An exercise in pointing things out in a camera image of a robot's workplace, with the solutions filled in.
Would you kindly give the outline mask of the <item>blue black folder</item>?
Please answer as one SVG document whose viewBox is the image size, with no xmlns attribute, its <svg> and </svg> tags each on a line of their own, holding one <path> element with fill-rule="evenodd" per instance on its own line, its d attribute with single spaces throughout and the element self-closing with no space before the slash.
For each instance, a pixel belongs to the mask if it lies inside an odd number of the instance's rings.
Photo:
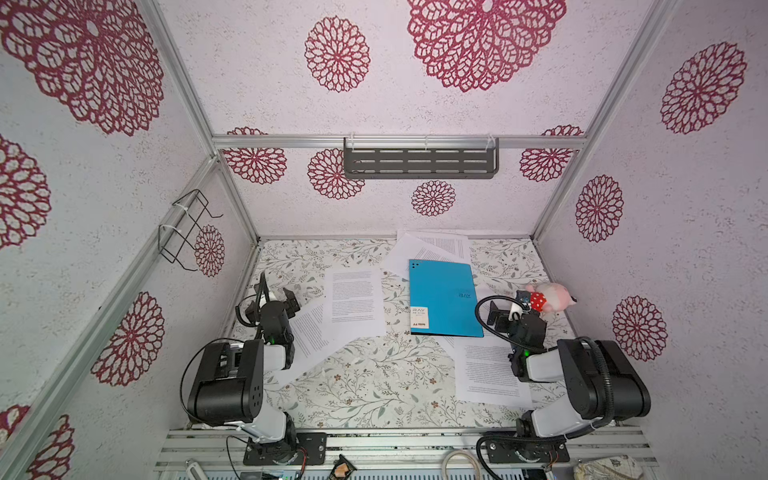
<svg viewBox="0 0 768 480">
<path fill-rule="evenodd" d="M 411 259 L 410 331 L 415 335 L 482 338 L 468 264 Z"/>
</svg>

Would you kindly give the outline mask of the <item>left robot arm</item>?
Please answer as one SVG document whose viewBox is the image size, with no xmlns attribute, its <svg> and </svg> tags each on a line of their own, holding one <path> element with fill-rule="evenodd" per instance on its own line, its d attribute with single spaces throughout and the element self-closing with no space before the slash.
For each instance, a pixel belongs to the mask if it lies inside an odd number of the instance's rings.
<svg viewBox="0 0 768 480">
<path fill-rule="evenodd" d="M 265 376 L 292 367 L 295 335 L 290 320 L 300 311 L 293 291 L 272 299 L 266 286 L 235 307 L 238 323 L 255 330 L 250 340 L 218 338 L 203 346 L 188 397 L 182 407 L 190 421 L 210 427 L 232 427 L 249 436 L 255 448 L 294 454 L 298 439 L 291 416 L 271 406 Z"/>
</svg>

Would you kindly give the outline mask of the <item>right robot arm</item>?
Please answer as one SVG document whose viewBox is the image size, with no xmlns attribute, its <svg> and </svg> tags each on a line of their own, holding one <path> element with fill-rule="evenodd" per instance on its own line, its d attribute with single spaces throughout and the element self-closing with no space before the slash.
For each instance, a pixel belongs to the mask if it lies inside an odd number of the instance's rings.
<svg viewBox="0 0 768 480">
<path fill-rule="evenodd" d="M 517 380 L 565 385 L 565 396 L 518 418 L 517 442 L 559 446 L 613 421 L 650 413 L 650 392 L 616 342 L 580 336 L 546 348 L 539 312 L 503 295 L 480 299 L 474 314 L 486 332 L 512 347 L 508 360 Z"/>
</svg>

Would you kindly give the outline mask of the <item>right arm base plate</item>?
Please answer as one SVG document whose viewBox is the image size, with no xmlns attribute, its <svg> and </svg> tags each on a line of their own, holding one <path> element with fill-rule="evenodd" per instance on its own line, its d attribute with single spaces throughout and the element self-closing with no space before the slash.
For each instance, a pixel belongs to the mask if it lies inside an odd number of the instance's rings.
<svg viewBox="0 0 768 480">
<path fill-rule="evenodd" d="M 520 437 L 512 432 L 488 432 L 476 447 L 486 451 L 491 463 L 567 463 L 571 460 L 564 442 L 554 439 Z"/>
</svg>

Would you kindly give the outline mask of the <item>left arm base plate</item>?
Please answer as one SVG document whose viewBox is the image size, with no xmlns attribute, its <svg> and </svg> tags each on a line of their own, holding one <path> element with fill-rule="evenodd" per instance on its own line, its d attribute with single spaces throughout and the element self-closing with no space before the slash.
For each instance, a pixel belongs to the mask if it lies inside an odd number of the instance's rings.
<svg viewBox="0 0 768 480">
<path fill-rule="evenodd" d="M 328 435 L 325 432 L 299 432 L 293 440 L 270 443 L 248 441 L 243 464 L 245 466 L 316 466 L 326 458 Z"/>
</svg>

